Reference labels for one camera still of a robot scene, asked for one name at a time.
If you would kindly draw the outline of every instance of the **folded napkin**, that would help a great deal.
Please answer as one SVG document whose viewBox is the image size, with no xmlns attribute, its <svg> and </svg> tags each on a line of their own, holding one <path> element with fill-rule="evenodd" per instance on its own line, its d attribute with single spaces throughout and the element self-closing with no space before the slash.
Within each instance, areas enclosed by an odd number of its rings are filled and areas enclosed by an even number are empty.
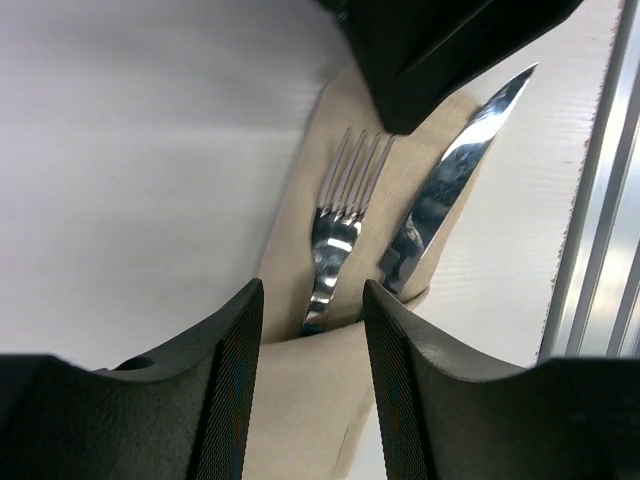
<svg viewBox="0 0 640 480">
<path fill-rule="evenodd" d="M 260 350 L 245 455 L 245 480 L 345 478 L 373 405 L 364 325 L 354 323 L 362 288 L 377 279 L 377 263 L 420 185 L 476 110 L 463 93 L 447 99 L 413 134 L 396 139 L 364 218 L 362 233 L 336 285 L 326 333 L 297 338 L 313 287 L 310 231 L 329 164 L 351 127 L 382 131 L 355 66 L 327 86 L 314 113 L 267 245 Z M 408 307 L 426 296 L 445 241 L 473 179 L 407 283 Z"/>
</svg>

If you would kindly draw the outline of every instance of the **fork head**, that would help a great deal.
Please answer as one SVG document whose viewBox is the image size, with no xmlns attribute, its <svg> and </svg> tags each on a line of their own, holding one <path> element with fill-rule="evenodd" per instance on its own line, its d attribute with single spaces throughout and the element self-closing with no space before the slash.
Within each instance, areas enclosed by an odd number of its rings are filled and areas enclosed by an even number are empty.
<svg viewBox="0 0 640 480">
<path fill-rule="evenodd" d="M 393 137 L 387 141 L 377 162 L 374 156 L 380 143 L 377 134 L 361 155 L 367 132 L 363 131 L 354 151 L 345 163 L 343 158 L 351 136 L 350 129 L 345 132 L 338 150 L 331 162 L 329 171 L 320 190 L 313 228 L 311 230 L 311 248 L 315 262 L 313 293 L 303 323 L 302 332 L 310 335 L 322 331 L 321 325 L 314 323 L 316 317 L 325 313 L 333 298 L 338 273 L 355 246 L 362 230 L 362 221 L 369 207 L 373 190 L 382 168 L 389 156 Z"/>
</svg>

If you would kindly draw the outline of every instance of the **black object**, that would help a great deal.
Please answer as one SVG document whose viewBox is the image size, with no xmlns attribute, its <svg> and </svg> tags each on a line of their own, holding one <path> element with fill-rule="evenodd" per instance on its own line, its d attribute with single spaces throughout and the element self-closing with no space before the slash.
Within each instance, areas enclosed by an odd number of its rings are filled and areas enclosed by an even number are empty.
<svg viewBox="0 0 640 480">
<path fill-rule="evenodd" d="M 242 477 L 262 283 L 115 370 L 0 356 L 0 478 Z"/>
<path fill-rule="evenodd" d="M 449 94 L 566 20 L 582 0 L 320 0 L 384 127 L 408 134 Z"/>
<path fill-rule="evenodd" d="M 391 480 L 640 478 L 640 361 L 489 357 L 368 281 L 364 317 Z"/>
</svg>

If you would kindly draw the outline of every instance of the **beige fabric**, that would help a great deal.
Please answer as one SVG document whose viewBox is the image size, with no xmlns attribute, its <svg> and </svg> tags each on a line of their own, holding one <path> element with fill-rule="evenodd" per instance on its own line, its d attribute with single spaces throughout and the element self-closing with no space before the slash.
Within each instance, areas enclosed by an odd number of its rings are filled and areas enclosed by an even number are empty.
<svg viewBox="0 0 640 480">
<path fill-rule="evenodd" d="M 476 109 L 458 93 L 412 135 L 396 139 L 362 233 L 336 286 L 332 331 L 296 338 L 313 284 L 310 229 L 315 203 L 344 131 L 382 131 L 367 89 L 352 66 L 323 93 L 293 169 L 263 262 L 264 328 L 244 477 L 247 480 L 344 478 L 367 415 L 373 386 L 363 324 L 353 324 L 367 278 L 439 154 Z M 409 307 L 426 295 L 444 242 L 469 194 L 463 194 L 408 282 Z"/>
</svg>

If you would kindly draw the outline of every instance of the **knife blade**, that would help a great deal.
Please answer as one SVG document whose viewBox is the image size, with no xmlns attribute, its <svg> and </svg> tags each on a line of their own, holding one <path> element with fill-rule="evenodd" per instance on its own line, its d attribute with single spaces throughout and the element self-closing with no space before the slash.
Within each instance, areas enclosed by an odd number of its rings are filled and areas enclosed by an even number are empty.
<svg viewBox="0 0 640 480">
<path fill-rule="evenodd" d="M 537 64 L 512 78 L 481 107 L 442 154 L 384 253 L 382 286 L 398 296 L 480 160 L 504 125 Z"/>
</svg>

